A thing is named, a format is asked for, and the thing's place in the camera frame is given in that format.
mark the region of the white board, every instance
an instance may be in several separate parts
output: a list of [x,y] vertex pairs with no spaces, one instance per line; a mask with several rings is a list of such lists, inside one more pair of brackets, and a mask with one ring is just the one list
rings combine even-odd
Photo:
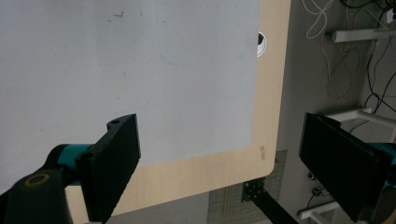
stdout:
[[0,2],[0,190],[137,114],[139,165],[250,143],[260,2]]

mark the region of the black metal bracket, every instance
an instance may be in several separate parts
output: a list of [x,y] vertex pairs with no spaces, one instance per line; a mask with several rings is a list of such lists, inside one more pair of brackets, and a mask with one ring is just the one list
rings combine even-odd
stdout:
[[298,224],[298,222],[265,190],[262,178],[245,182],[244,194],[262,210],[272,223]]

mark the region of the floor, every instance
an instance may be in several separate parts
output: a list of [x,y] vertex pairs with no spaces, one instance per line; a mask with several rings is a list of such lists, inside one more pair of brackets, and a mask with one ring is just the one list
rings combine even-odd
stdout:
[[[304,1],[308,8],[314,10],[310,1]],[[350,2],[358,5],[364,1]],[[367,8],[375,9],[375,6],[368,6]],[[357,10],[349,11],[350,26],[353,23],[353,15],[356,13]],[[328,15],[326,30],[346,29],[346,9],[338,1],[333,2],[326,14]],[[296,220],[298,220],[297,212],[307,207],[308,201],[312,196],[311,189],[319,187],[318,181],[308,179],[308,170],[298,157],[304,113],[331,114],[364,105],[364,101],[369,95],[365,77],[367,61],[372,52],[374,52],[373,62],[376,62],[388,44],[387,39],[379,40],[376,43],[363,41],[355,44],[354,48],[361,52],[361,69],[356,77],[355,74],[359,68],[359,53],[356,50],[351,51],[345,57],[344,65],[342,63],[343,55],[339,52],[338,47],[323,37],[323,47],[328,55],[329,68],[332,71],[331,83],[328,78],[325,57],[320,46],[320,37],[313,39],[305,37],[306,31],[315,22],[315,19],[316,16],[310,15],[304,9],[301,1],[291,1],[288,51],[277,139],[277,150],[287,150],[288,157],[278,201]],[[318,26],[312,30],[311,35],[320,28],[322,22],[323,18],[319,21]],[[362,12],[356,19],[356,27],[375,28],[375,22],[366,12]],[[395,57],[396,45],[390,45],[387,53],[375,69],[375,91],[382,92],[389,78],[396,71]],[[349,87],[352,88],[347,96],[344,95],[346,99],[336,99],[339,94],[334,86],[341,92],[341,95],[347,92]],[[390,84],[387,95],[396,95],[395,87],[395,83]],[[387,97],[385,99],[389,105],[396,106],[395,97]],[[368,106],[375,106],[375,101],[371,99],[368,102]],[[395,113],[386,109],[385,106],[381,106],[377,114],[396,118]],[[359,121],[349,122],[345,128],[350,129],[358,123]],[[390,138],[390,129],[371,123],[364,124],[353,133],[363,141],[388,141]],[[113,217],[109,223],[203,224],[206,223],[207,219],[208,195],[208,193],[204,193]],[[315,197],[311,201],[310,206],[329,200],[325,197]],[[308,223],[307,220],[299,220],[299,222]],[[268,223],[268,221],[261,221],[255,224]]]

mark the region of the mark on board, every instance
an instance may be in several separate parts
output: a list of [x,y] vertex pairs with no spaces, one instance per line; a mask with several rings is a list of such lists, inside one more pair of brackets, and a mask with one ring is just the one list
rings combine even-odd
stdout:
[[262,160],[265,160],[265,146],[260,147],[260,152],[262,153]]
[[120,14],[114,15],[114,16],[117,17],[117,18],[122,18],[123,17],[123,11]]

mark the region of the wooden table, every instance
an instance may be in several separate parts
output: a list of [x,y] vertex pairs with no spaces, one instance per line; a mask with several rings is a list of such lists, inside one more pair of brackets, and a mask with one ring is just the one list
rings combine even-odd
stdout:
[[[267,49],[258,58],[251,145],[186,160],[139,167],[113,215],[269,175],[276,138],[288,37],[290,0],[262,0],[261,31]],[[80,187],[66,189],[75,223],[87,222]]]

